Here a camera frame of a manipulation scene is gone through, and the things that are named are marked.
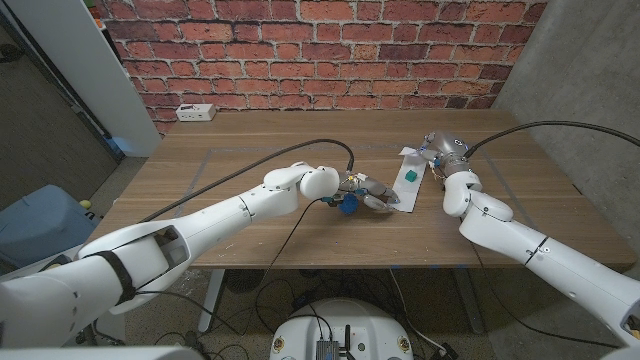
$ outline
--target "red brick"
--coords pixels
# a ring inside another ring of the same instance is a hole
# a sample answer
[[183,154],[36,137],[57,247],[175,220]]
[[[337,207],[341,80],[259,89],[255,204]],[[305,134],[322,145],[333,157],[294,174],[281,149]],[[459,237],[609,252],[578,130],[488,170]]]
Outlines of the red brick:
[[449,60],[452,51],[453,45],[431,45],[427,58],[431,60]]
[[111,9],[111,15],[116,19],[137,19],[138,15],[133,12],[130,5],[116,1],[109,1],[105,3],[109,4]]
[[482,22],[517,22],[523,12],[523,3],[472,2],[467,9],[466,19]]
[[313,38],[311,24],[263,24],[263,40],[304,41]]
[[303,44],[302,56],[309,60],[347,60],[351,50],[338,44]]
[[296,4],[292,1],[272,1],[271,15],[277,20],[297,20]]
[[276,45],[278,59],[289,60],[300,57],[300,47],[297,44],[278,44]]
[[187,40],[230,41],[233,38],[229,24],[188,22],[180,24],[180,30]]
[[314,109],[331,109],[333,108],[332,96],[314,96],[313,97]]
[[393,30],[393,41],[416,41],[417,25],[400,24]]
[[502,90],[503,86],[504,86],[504,82],[495,82],[491,86],[491,90],[489,91],[489,93],[493,95],[498,95],[500,93],[500,90]]
[[133,86],[136,88],[136,90],[144,91],[144,88],[142,87],[142,81],[140,81],[139,78],[131,78],[131,82],[133,83]]
[[180,97],[177,94],[140,94],[140,96],[147,106],[180,105]]
[[306,20],[353,20],[353,9],[347,2],[303,1],[300,16]]
[[524,46],[516,46],[511,49],[511,51],[509,51],[509,55],[507,55],[507,62],[515,63],[520,57],[520,54],[522,54],[522,50],[524,50]]
[[467,4],[463,3],[446,3],[440,8],[438,20],[442,21],[458,21],[462,20]]
[[158,34],[158,40],[179,40],[182,38],[175,23],[153,23],[153,29]]
[[260,34],[258,34],[258,25],[236,24],[235,38],[238,41],[258,41],[260,40]]
[[496,101],[495,96],[478,97],[469,101],[467,109],[489,109],[494,101]]
[[423,81],[418,84],[418,91],[420,94],[437,94],[441,85],[438,81]]
[[189,15],[182,0],[133,0],[141,19],[183,19]]
[[437,13],[438,5],[432,2],[387,1],[382,18],[400,21],[433,21]]
[[302,90],[302,81],[300,80],[282,80],[280,81],[280,92],[283,94],[298,94]]
[[510,72],[511,66],[485,65],[480,73],[480,79],[507,80]]
[[406,96],[402,101],[404,109],[442,109],[447,99],[440,96]]
[[387,76],[407,77],[407,74],[409,74],[409,69],[407,69],[407,64],[389,63],[389,67],[387,68]]
[[524,16],[522,17],[522,20],[524,22],[537,23],[538,20],[540,20],[540,16],[542,16],[542,13],[544,12],[544,8],[546,6],[547,6],[547,3],[540,3],[540,4],[531,5],[529,10],[527,10],[527,12],[524,13]]
[[218,16],[225,20],[268,20],[266,1],[216,1]]
[[500,38],[500,26],[480,24],[473,36],[473,42],[484,44],[495,44]]
[[501,43],[526,44],[533,32],[533,26],[507,25],[500,35]]
[[177,120],[178,115],[176,114],[176,109],[174,108],[156,108],[156,114],[158,119],[163,120]]
[[358,2],[358,20],[378,20],[381,8],[378,2]]
[[252,109],[268,109],[269,97],[261,95],[249,96],[249,107]]
[[382,96],[380,98],[380,109],[397,109],[400,107],[400,96]]
[[224,45],[222,44],[201,44],[200,51],[205,59],[224,59]]
[[351,63],[340,66],[340,77],[373,79],[384,77],[385,64]]
[[416,90],[415,81],[374,81],[374,94],[413,94]]
[[182,104],[204,104],[202,94],[182,94]]
[[344,94],[347,82],[337,80],[308,80],[304,82],[304,92],[309,94]]
[[462,64],[458,70],[458,77],[475,79],[480,75],[482,67],[475,64]]
[[179,43],[152,43],[153,53],[160,59],[197,59],[198,45]]
[[356,45],[353,49],[354,60],[375,60],[378,56],[376,45]]
[[312,63],[272,63],[271,76],[274,77],[311,77]]
[[342,39],[351,41],[391,40],[393,28],[385,24],[346,24],[342,27]]
[[375,109],[376,107],[378,107],[378,99],[373,96],[336,97],[337,109]]
[[165,92],[167,91],[167,86],[164,84],[162,79],[143,79],[144,87],[148,92]]
[[336,78],[340,73],[340,67],[331,63],[318,63],[318,77]]
[[462,96],[452,96],[447,100],[447,109],[464,109],[467,106],[467,98]]
[[418,78],[447,79],[454,77],[457,65],[454,64],[414,64],[411,75]]
[[308,95],[271,96],[271,107],[279,109],[308,109],[311,99]]
[[214,19],[213,6],[208,1],[189,1],[189,13],[192,19]]
[[236,86],[231,79],[213,80],[213,90],[218,94],[232,93],[236,91]]
[[464,43],[469,41],[472,31],[470,24],[426,24],[420,29],[418,40]]
[[444,84],[440,91],[443,94],[484,95],[489,92],[489,88],[489,83],[478,83],[472,81],[451,81]]
[[125,49],[124,44],[121,42],[114,42],[114,44],[116,45],[116,51],[118,52],[118,55],[120,55],[121,59],[129,57],[129,52]]
[[380,45],[380,60],[420,60],[427,54],[428,45]]
[[349,94],[371,94],[371,81],[352,81],[349,84]]
[[231,61],[201,62],[199,65],[202,76],[242,76],[240,63]]
[[124,66],[130,75],[166,76],[171,75],[171,69],[164,61],[124,61]]
[[211,81],[207,79],[168,79],[169,91],[210,93]]
[[146,21],[109,21],[106,22],[109,34],[114,39],[157,40],[153,26]]
[[155,125],[156,130],[160,134],[166,135],[171,130],[173,125],[175,125],[175,122],[154,121],[153,125]]
[[318,24],[316,36],[318,41],[340,41],[340,25]]
[[275,80],[236,80],[238,92],[243,93],[274,93],[278,91],[278,82]]
[[229,44],[227,55],[233,59],[273,59],[271,44]]
[[247,101],[242,95],[205,95],[202,101],[207,104],[213,104],[220,109],[244,109],[247,107]]
[[171,68],[177,76],[193,76],[196,74],[193,65],[186,61],[174,61],[171,63]]
[[266,62],[245,62],[244,71],[247,76],[253,78],[268,77],[269,76],[269,64]]
[[504,46],[458,45],[453,54],[455,60],[500,61],[507,48]]

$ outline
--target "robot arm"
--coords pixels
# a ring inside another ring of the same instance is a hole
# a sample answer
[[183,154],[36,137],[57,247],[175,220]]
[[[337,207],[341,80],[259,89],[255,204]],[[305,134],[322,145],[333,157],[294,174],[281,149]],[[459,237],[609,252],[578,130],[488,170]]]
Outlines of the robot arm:
[[144,304],[157,294],[138,291],[167,289],[227,237],[295,211],[298,189],[308,199],[333,198],[340,177],[333,168],[306,163],[276,169],[240,195],[184,217],[114,231],[83,247],[77,261],[0,283],[0,348],[60,346],[106,311]]
[[445,174],[443,208],[463,218],[460,233],[506,255],[587,309],[629,346],[640,346],[640,282],[621,275],[515,220],[511,208],[481,192],[464,158],[467,146],[450,134],[425,138],[422,156]]

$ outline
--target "black strap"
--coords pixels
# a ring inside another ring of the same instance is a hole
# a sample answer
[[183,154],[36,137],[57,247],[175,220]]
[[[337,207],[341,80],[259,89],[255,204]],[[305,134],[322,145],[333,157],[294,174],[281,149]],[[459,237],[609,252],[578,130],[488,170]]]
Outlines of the black strap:
[[120,280],[120,285],[122,286],[122,295],[120,295],[120,300],[118,300],[118,303],[116,305],[120,305],[125,301],[129,301],[136,296],[137,290],[133,286],[131,275],[129,275],[127,268],[124,267],[124,264],[122,263],[118,255],[116,255],[112,251],[100,251],[95,254],[87,255],[85,257],[89,256],[102,257],[103,259],[107,260],[109,265],[111,265],[113,271],[116,272],[118,280]]

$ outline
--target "power strip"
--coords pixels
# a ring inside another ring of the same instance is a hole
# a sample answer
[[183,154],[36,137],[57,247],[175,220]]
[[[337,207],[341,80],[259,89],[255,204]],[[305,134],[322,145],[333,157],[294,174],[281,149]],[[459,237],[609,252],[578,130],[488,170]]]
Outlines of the power strip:
[[176,110],[180,121],[211,121],[216,114],[212,104],[182,104]]

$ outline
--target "gray floor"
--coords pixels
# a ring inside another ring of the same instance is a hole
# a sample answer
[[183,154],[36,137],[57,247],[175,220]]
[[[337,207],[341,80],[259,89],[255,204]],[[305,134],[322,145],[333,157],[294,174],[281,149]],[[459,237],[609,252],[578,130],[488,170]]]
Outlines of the gray floor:
[[[92,210],[98,215],[108,211],[135,173],[144,164],[143,159],[128,158],[118,167],[91,198]],[[515,322],[499,306],[491,294],[486,278],[479,270],[472,271],[484,321],[489,329],[486,335],[473,334],[466,322],[463,307],[450,271],[395,270],[407,301],[409,316],[416,327],[439,342],[447,342],[464,359],[599,359],[610,349],[593,345],[576,344],[550,338],[527,330]],[[540,329],[565,335],[616,343],[614,337],[586,311],[574,305],[563,295],[550,288],[526,269],[487,271],[496,292],[510,310],[528,324]],[[341,276],[349,281],[340,281]],[[202,303],[208,285],[209,271],[187,271],[170,290],[187,295]],[[323,271],[319,277],[303,278],[295,270],[272,270],[263,285],[273,279],[286,279],[296,296],[316,289],[317,299],[336,293],[359,297],[380,304],[388,312],[393,311],[386,287],[391,287],[388,274],[383,270],[356,271],[342,274],[338,270]],[[257,290],[246,294],[234,294],[225,290],[217,315],[244,336],[236,335],[218,321],[213,330],[202,335],[207,351],[219,351],[229,344],[240,344],[247,349],[251,359],[265,359],[272,335],[260,324],[253,313]],[[292,295],[285,282],[267,286],[260,297],[260,306],[273,307],[261,311],[267,325],[273,329],[280,325],[292,311]],[[130,345],[153,345],[163,334],[185,334],[197,328],[199,310],[184,300],[160,296],[150,303],[126,314],[126,340]],[[429,359],[433,350],[426,344],[414,342],[415,353]],[[179,344],[179,335],[168,335],[159,344]],[[242,350],[232,347],[222,354],[225,359],[244,359]]]

